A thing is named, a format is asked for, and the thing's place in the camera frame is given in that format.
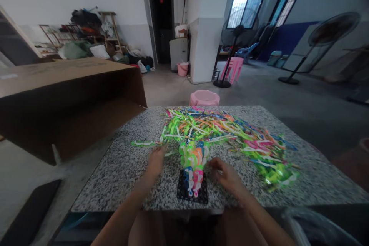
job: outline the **person's left hand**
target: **person's left hand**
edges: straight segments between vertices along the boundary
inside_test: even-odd
[[[157,178],[160,175],[161,171],[163,170],[163,160],[165,153],[166,145],[163,145],[162,147],[155,148],[150,154],[146,170],[146,172],[150,176]]]

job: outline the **blue plastic chair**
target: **blue plastic chair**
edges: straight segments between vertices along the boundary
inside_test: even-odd
[[[246,48],[241,48],[239,49],[236,54],[234,55],[235,57],[241,57],[243,58],[243,64],[248,64],[249,63],[249,55],[251,53],[252,50],[255,49],[255,47],[258,45],[259,43],[256,42],[255,44],[251,45],[250,47],[246,47]]]

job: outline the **white pillar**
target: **white pillar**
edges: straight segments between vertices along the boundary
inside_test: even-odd
[[[224,24],[227,0],[188,0],[191,32],[191,78],[194,83],[211,81]]]

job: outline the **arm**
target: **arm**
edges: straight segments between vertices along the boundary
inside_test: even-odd
[[[260,232],[269,245],[295,245],[290,236],[278,225],[268,212],[258,203],[252,194],[241,182],[238,174],[232,166],[220,158],[213,158],[209,165],[213,168],[213,175],[222,186],[232,193],[255,221]]]
[[[155,149],[148,160],[147,171],[135,184],[128,198],[118,207],[91,246],[126,245],[136,215],[163,169],[165,147]]]

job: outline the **fan base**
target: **fan base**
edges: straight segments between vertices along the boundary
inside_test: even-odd
[[[213,85],[220,87],[220,88],[229,88],[231,87],[231,83],[228,81],[221,81],[221,80],[216,80],[213,82]]]
[[[282,83],[287,83],[290,85],[298,85],[300,83],[297,79],[290,79],[289,77],[279,77],[278,81],[281,81]]]

